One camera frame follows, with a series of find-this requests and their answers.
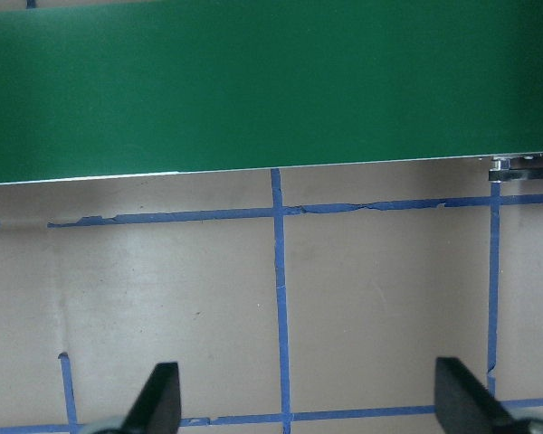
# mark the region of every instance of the beige floor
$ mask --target beige floor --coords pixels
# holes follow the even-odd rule
[[[282,195],[287,206],[487,196],[488,165],[289,168]],[[272,217],[46,227],[269,207],[268,170],[0,186],[0,427],[66,423],[61,352],[81,423],[124,413],[164,360],[181,363],[186,418],[281,412]],[[292,411],[430,405],[440,354],[484,380],[490,220],[487,206],[286,216]],[[543,398],[543,204],[501,208],[500,264],[498,396]],[[432,415],[292,431],[441,432]]]

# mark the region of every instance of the metal bracket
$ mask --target metal bracket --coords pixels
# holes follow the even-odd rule
[[[543,179],[543,154],[492,158],[489,171],[489,181],[492,183],[528,179]]]

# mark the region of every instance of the green panel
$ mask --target green panel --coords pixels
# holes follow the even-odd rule
[[[543,0],[0,14],[0,183],[543,151]]]

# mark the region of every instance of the blue tape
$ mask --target blue tape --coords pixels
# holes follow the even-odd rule
[[[415,414],[434,413],[433,405],[414,407],[386,407],[382,409],[362,410],[334,410],[334,411],[309,411],[294,413],[293,420],[328,420],[328,419],[356,419],[356,418],[381,418],[386,416],[408,416]]]
[[[501,205],[529,205],[543,203],[543,194],[523,194],[518,196],[501,196]]]
[[[290,348],[288,337],[288,299],[286,294],[285,246],[283,232],[283,198],[281,196],[280,169],[271,170],[271,194],[273,196],[273,228],[275,238],[275,281],[278,303],[278,328],[280,346],[281,414],[283,434],[291,432],[290,398]]]
[[[529,400],[502,401],[502,404],[508,409],[543,407],[543,398],[535,398],[535,399],[529,399]]]
[[[487,389],[495,395],[497,379],[497,326],[499,321],[500,184],[491,184],[491,243],[489,247],[489,330],[487,339]]]
[[[248,416],[222,416],[217,419],[190,418],[181,419],[182,427],[206,427],[212,425],[243,425],[249,423],[273,423],[282,422],[283,415],[276,414],[253,414]]]
[[[0,434],[39,434],[45,432],[70,432],[68,425],[32,425],[27,427],[3,427]]]
[[[421,210],[425,208],[456,208],[462,206],[487,206],[491,203],[490,197],[461,197],[443,199],[420,199],[413,201],[390,201],[374,203],[326,203],[314,205],[301,205],[285,207],[286,215],[299,215],[306,213],[328,214],[333,212],[352,212],[358,210],[398,211]]]
[[[282,422],[282,414],[255,414],[252,416],[224,416],[212,420],[212,425],[240,425],[246,423],[273,423]]]
[[[142,214],[119,214],[115,217],[82,217],[73,223],[48,223],[48,228],[72,228],[77,226],[107,226],[112,224],[200,222],[205,220],[256,219],[272,217],[272,208],[250,208],[240,210],[157,212]]]
[[[75,434],[79,430],[76,417],[76,405],[74,403],[74,390],[72,389],[71,359],[66,353],[58,356],[61,361],[62,384],[64,385],[64,400],[66,402],[66,417],[69,421],[70,433]]]

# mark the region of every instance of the green rectangular sheet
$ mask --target green rectangular sheet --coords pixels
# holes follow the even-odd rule
[[[0,13],[0,183],[543,151],[543,0]]]

